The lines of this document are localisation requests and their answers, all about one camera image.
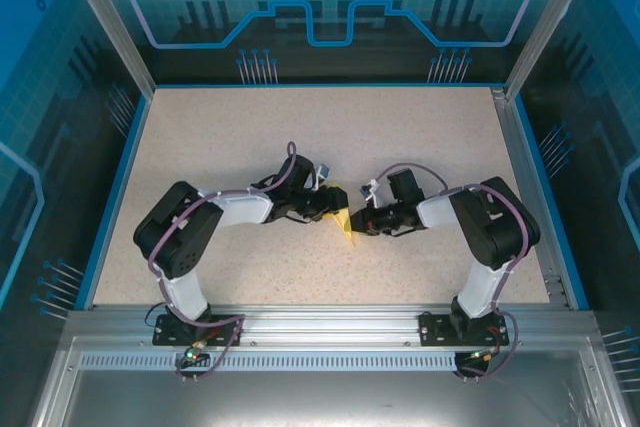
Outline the yellow paper sheet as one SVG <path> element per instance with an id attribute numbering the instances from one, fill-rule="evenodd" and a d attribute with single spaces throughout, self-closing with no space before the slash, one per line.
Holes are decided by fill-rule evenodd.
<path id="1" fill-rule="evenodd" d="M 356 246 L 355 234 L 352 229 L 349 208 L 342 208 L 336 212 L 330 212 L 322 215 L 323 220 L 332 220 L 340 228 L 342 234 L 352 247 Z"/>

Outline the steel sheet tray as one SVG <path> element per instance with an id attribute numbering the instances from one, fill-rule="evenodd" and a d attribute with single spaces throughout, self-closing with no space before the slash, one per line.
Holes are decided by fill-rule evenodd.
<path id="1" fill-rule="evenodd" d="M 524 349 L 499 374 L 87 371 L 76 346 L 54 360 L 27 427 L 640 427 L 591 343 Z"/>

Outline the blue table border trim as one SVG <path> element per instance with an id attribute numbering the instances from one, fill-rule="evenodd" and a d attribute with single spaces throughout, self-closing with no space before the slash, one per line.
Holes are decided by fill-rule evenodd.
<path id="1" fill-rule="evenodd" d="M 149 305 L 161 298 L 132 236 L 176 181 L 242 188 L 277 171 L 286 145 L 325 163 L 352 208 L 384 168 L 415 162 L 426 193 L 501 176 L 519 193 L 490 88 L 496 86 L 161 87 L 134 117 L 89 272 L 86 305 Z M 562 251 L 574 309 L 586 309 L 550 184 L 556 167 L 518 110 Z M 459 228 L 399 239 L 355 236 L 330 220 L 218 230 L 197 272 L 207 299 L 237 305 L 446 304 L 471 256 Z M 535 251 L 516 268 L 503 303 L 550 304 Z"/>

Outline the aluminium mounting rail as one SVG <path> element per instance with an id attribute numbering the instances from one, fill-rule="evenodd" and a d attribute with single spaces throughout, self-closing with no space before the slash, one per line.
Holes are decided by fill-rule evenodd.
<path id="1" fill-rule="evenodd" d="M 102 305 L 69 314 L 61 336 L 65 346 L 107 349 L 151 346 L 148 308 Z M 521 346 L 542 350 L 593 343 L 599 336 L 595 315 L 552 304 L 508 304 L 519 327 Z M 420 345 L 418 317 L 447 314 L 445 304 L 390 305 L 219 305 L 212 313 L 246 316 L 240 345 L 244 350 L 415 350 Z"/>

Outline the aluminium side rail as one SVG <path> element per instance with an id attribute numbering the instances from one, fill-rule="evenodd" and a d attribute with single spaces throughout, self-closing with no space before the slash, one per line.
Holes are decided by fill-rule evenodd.
<path id="1" fill-rule="evenodd" d="M 519 197 L 539 225 L 540 240 L 532 250 L 537 255 L 547 297 L 553 308 L 573 310 L 571 287 L 566 286 L 564 257 L 555 237 L 555 229 L 517 107 L 507 99 L 501 87 L 491 87 L 490 92 Z"/>

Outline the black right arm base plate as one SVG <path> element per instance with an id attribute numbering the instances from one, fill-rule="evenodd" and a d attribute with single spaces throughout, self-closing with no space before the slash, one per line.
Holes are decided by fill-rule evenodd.
<path id="1" fill-rule="evenodd" d="M 423 347 L 448 346 L 508 346 L 506 321 L 489 313 L 467 319 L 461 313 L 435 314 L 424 312 L 418 317 L 420 343 Z"/>

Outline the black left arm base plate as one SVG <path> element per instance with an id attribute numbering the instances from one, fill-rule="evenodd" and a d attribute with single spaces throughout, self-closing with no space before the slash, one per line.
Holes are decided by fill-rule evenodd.
<path id="1" fill-rule="evenodd" d="M 200 328 L 183 323 L 172 313 L 159 315 L 154 326 L 154 346 L 187 347 L 196 341 L 204 341 L 207 347 L 224 347 L 231 339 L 237 324 L 226 324 L 214 328 Z"/>

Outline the aluminium frame post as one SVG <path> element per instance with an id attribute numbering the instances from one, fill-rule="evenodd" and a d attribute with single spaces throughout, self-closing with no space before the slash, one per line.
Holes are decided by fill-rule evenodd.
<path id="1" fill-rule="evenodd" d="M 505 99 L 514 102 L 573 0 L 549 0 L 506 83 Z"/>
<path id="2" fill-rule="evenodd" d="M 156 84 L 112 0 L 86 0 L 141 94 L 151 100 Z"/>

